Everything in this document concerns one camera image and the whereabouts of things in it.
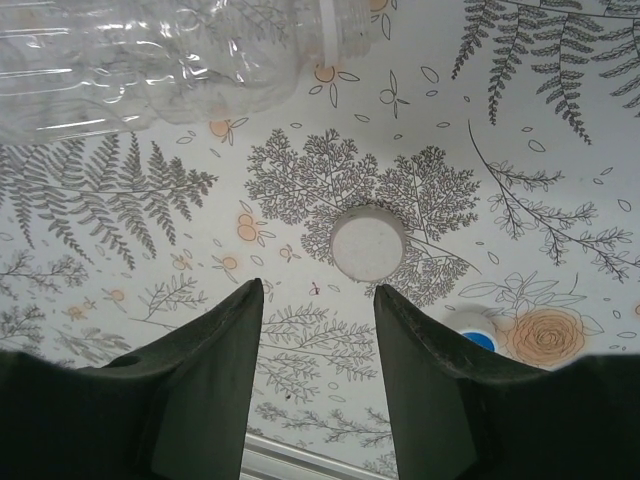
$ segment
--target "plastic bottle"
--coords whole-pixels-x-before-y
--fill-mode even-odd
[[[367,0],[0,0],[0,142],[265,110],[368,52]]]

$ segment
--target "orange rose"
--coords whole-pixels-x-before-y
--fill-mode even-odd
[[[507,333],[507,350],[530,365],[552,367],[584,347],[582,320],[563,310],[534,310]]]

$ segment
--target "white circular cap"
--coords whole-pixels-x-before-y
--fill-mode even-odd
[[[405,233],[400,220],[377,207],[347,211],[331,232],[333,261],[353,280],[376,282],[402,263]]]

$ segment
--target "floral pattern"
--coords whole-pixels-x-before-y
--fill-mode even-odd
[[[540,368],[640,351],[633,3],[371,0],[369,55],[269,112],[0,146],[0,347],[98,367],[260,277],[249,431],[393,477],[375,285],[328,242],[375,204],[430,316]]]

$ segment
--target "bottle neck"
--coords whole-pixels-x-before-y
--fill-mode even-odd
[[[368,0],[296,0],[296,35],[305,61],[322,67],[369,52]]]

